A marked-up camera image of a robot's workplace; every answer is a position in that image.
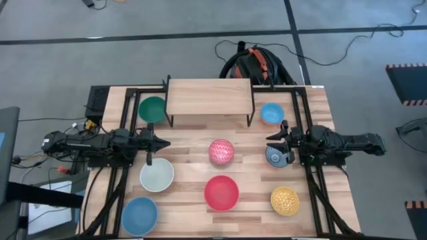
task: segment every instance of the wooden table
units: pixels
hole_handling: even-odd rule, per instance
[[[127,87],[111,87],[103,117],[103,126],[109,131],[119,127],[125,90]],[[306,87],[314,124],[334,128],[326,92],[323,87]],[[164,97],[161,93],[146,93]],[[290,127],[296,126],[290,93],[255,93],[256,113],[252,126],[236,115],[183,115],[175,119],[172,129],[167,121],[155,126],[155,134],[171,142],[171,146],[157,152],[153,157],[164,157],[172,162],[175,178],[171,186],[161,193],[147,192],[139,182],[139,172],[145,163],[141,152],[129,170],[125,204],[134,197],[151,197],[159,207],[159,219],[155,229],[146,237],[286,237],[315,236],[314,220],[304,168],[299,164],[298,154],[291,165],[277,169],[270,166],[264,157],[266,137],[277,133],[277,126],[265,125],[260,119],[264,103],[276,102],[285,110]],[[301,99],[299,106],[305,120]],[[127,127],[131,118],[131,109]],[[137,120],[137,127],[145,123]],[[228,139],[236,149],[234,161],[225,167],[216,167],[209,162],[209,144],[219,138]],[[105,202],[111,169],[104,169],[90,195],[86,224],[88,225]],[[89,176],[88,186],[97,172]],[[326,185],[331,204],[354,230],[359,231],[347,177],[337,167],[324,167]],[[212,211],[203,198],[203,188],[208,179],[216,175],[233,178],[240,188],[239,202],[225,213]],[[270,194],[276,187],[287,186],[300,198],[300,209],[291,217],[275,213],[270,205]],[[324,232],[328,232],[324,210],[319,202]],[[107,232],[111,233],[115,217],[114,205],[109,216]],[[120,237],[130,237],[121,228]]]

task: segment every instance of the black metal frame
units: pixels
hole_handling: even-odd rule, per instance
[[[171,115],[169,117],[169,115],[167,114],[167,96],[169,93],[169,80],[170,79],[171,79],[171,75],[168,75],[166,83],[165,83],[165,81],[163,81],[163,88],[165,89],[165,109],[164,109],[164,111],[165,111],[166,119],[167,119],[167,122],[169,123],[169,126],[173,127],[173,115]],[[250,117],[249,117],[249,115],[246,115],[246,121],[248,123],[248,127],[251,126],[252,119],[254,118],[254,114],[255,114],[254,87],[252,86],[252,84],[251,84],[251,97],[252,97],[252,113],[251,113]]]
[[[153,86],[153,88],[144,88],[144,89],[129,88],[129,89],[127,89],[126,96],[125,96],[125,103],[123,104],[123,112],[122,112],[122,116],[121,116],[120,127],[125,127],[125,122],[126,122],[126,118],[127,118],[127,112],[128,112],[129,102],[130,102],[131,97],[135,97],[135,101],[133,104],[133,113],[132,113],[132,117],[131,117],[131,125],[130,125],[130,129],[129,129],[132,132],[136,128],[137,108],[139,105],[139,99],[140,99],[141,94],[142,93],[165,93],[165,100],[167,100],[167,88],[169,85],[169,80],[170,80],[170,76],[167,76],[167,82],[166,83],[163,82],[162,85],[150,85],[150,86]],[[292,95],[292,102],[294,105],[294,112],[295,112],[295,116],[296,116],[297,127],[299,127],[300,129],[303,129],[302,118],[301,118],[300,108],[298,105],[298,97],[297,97],[297,95],[299,95],[302,98],[302,103],[304,106],[304,114],[306,116],[308,129],[311,129],[311,126],[313,123],[312,123],[312,117],[311,117],[310,108],[308,105],[308,99],[307,99],[307,93],[306,93],[305,87],[296,87],[296,86],[283,86],[283,87],[276,86],[274,88],[252,87],[252,101],[253,101],[252,103],[253,103],[254,112],[255,112],[254,93],[290,93]],[[249,119],[249,116],[247,116],[248,125],[250,125],[250,123],[252,122],[253,116],[254,116],[254,113],[252,113],[250,119]],[[171,119],[169,118],[169,116],[167,116],[167,120],[168,120],[170,125],[171,125],[171,123],[173,125],[173,116],[171,116]],[[304,164],[306,162],[306,160],[302,159],[300,157],[300,161],[301,161],[301,165],[303,165],[305,170],[306,170],[306,175],[307,176],[311,175],[312,174],[311,167],[308,164]],[[328,192],[326,190],[326,184],[324,181],[324,173],[322,171],[322,166],[316,166],[316,169],[317,169],[318,177],[319,177],[320,190],[321,190],[322,194],[325,196],[325,198],[328,199]],[[123,169],[122,174],[126,174],[125,177],[127,180],[128,168]],[[111,171],[110,181],[109,181],[109,185],[108,185],[107,198],[111,197],[111,193],[112,193],[112,190],[113,190],[114,185],[115,185],[116,175],[117,175],[117,169],[113,169]],[[115,214],[115,220],[114,220],[114,229],[113,229],[113,235],[115,235],[115,236],[118,236],[118,234],[119,234],[119,226],[120,226],[120,221],[121,221],[120,215],[121,215],[121,212],[123,211],[124,192],[125,192],[125,189],[123,189],[123,191],[120,194],[119,199],[118,199],[118,204],[117,204],[117,209],[116,209],[116,214]],[[312,204],[314,224],[316,227],[316,234],[317,234],[317,236],[319,236],[323,233],[322,223],[320,221],[319,207],[318,207],[318,203],[316,201],[315,193],[313,191],[311,191],[310,188],[309,188],[309,192],[310,192],[310,201]],[[327,212],[326,212],[326,216],[327,216],[327,220],[328,220],[329,233],[335,234],[336,232],[335,232],[334,222],[332,221],[332,218],[330,217],[330,215]],[[107,221],[108,221],[108,216],[104,219],[104,222],[101,225],[101,234],[106,234]]]

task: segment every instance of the green bowl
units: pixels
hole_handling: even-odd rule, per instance
[[[139,104],[139,117],[147,123],[159,123],[165,119],[165,100],[161,97],[148,97]]]

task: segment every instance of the paper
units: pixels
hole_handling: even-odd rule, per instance
[[[61,191],[64,193],[70,193],[71,192],[71,181],[65,181],[60,183],[52,183],[51,189],[57,189],[55,191]],[[43,189],[49,189],[49,184],[41,186]],[[43,216],[39,217],[43,213],[47,211],[52,210],[60,210],[61,211],[54,211],[44,214]],[[28,222],[30,223],[28,225],[28,234],[34,234],[38,233],[40,231],[49,229],[54,226],[58,226],[63,223],[67,223],[71,221],[71,209],[65,209],[64,207],[52,207],[49,205],[40,205],[40,204],[34,204],[30,203],[28,208]]]

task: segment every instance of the bowl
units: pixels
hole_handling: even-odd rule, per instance
[[[139,117],[147,123],[160,123],[165,119],[165,100],[148,97],[139,104]]]
[[[289,154],[283,154],[274,147],[267,147],[266,149],[267,162],[273,167],[286,167],[288,165],[288,158]]]
[[[300,208],[300,199],[294,190],[289,187],[278,187],[270,196],[270,202],[276,213],[282,216],[291,216]]]
[[[123,209],[121,224],[130,235],[144,236],[153,230],[158,217],[159,211],[152,199],[137,197]]]
[[[209,158],[218,165],[224,165],[233,160],[234,147],[226,139],[217,139],[209,146]]]
[[[230,177],[219,175],[212,177],[205,187],[205,200],[216,211],[229,211],[239,199],[239,187]]]
[[[270,125],[280,124],[285,118],[285,111],[277,103],[266,103],[261,108],[261,118]]]
[[[174,176],[172,164],[164,158],[152,159],[152,165],[144,164],[139,173],[142,187],[154,193],[166,190]]]

